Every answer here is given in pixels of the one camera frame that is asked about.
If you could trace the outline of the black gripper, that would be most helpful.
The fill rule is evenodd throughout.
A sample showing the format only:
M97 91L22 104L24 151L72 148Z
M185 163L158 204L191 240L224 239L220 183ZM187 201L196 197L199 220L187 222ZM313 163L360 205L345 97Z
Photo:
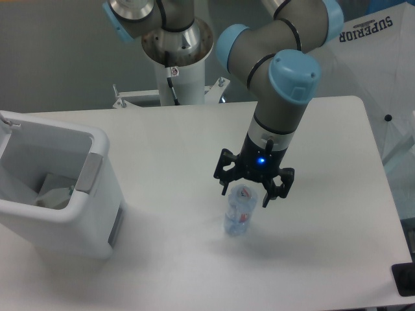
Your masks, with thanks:
M269 201L276 198L286 198L294 183L295 170L280 168L286 149L267 153L264 148L257 146L246 135L239 155L223 148L215 168L213 177L223 186L221 194L224 196L232 181L246 179L262 183L266 190L262 207L266 208ZM274 178L279 177L281 183L275 184Z

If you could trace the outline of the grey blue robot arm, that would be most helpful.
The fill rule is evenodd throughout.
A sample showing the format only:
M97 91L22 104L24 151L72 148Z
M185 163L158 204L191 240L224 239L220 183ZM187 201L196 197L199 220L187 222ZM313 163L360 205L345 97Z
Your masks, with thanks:
M158 70L164 106L201 104L204 74L187 73L215 51L221 66L257 97L239 154L223 150L214 177L227 188L247 179L264 186L264 202L285 198L293 168L281 168L321 77L313 49L336 38L344 16L336 1L265 1L272 21L256 30L242 24L218 39L195 16L193 1L105 1L103 9L123 41L141 39Z

